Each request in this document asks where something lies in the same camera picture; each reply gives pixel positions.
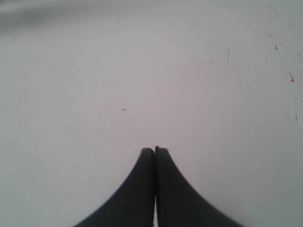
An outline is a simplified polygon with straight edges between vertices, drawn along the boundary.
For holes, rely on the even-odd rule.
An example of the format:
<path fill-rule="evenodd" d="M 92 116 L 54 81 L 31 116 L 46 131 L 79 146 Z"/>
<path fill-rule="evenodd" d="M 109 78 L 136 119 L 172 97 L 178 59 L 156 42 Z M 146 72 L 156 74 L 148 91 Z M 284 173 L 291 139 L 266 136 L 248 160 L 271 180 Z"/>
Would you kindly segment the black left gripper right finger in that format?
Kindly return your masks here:
<path fill-rule="evenodd" d="M 179 171 L 166 148 L 155 148 L 155 172 L 158 226 L 241 226 L 197 193 Z"/>

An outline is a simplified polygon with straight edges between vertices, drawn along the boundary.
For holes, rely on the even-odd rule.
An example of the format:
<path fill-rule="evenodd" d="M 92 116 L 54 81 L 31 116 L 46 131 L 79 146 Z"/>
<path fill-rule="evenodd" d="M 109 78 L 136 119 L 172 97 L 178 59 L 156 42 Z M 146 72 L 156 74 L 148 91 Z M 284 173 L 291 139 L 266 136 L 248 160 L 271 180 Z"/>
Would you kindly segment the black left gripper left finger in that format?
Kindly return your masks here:
<path fill-rule="evenodd" d="M 143 148 L 117 191 L 78 227 L 152 227 L 155 208 L 154 151 Z"/>

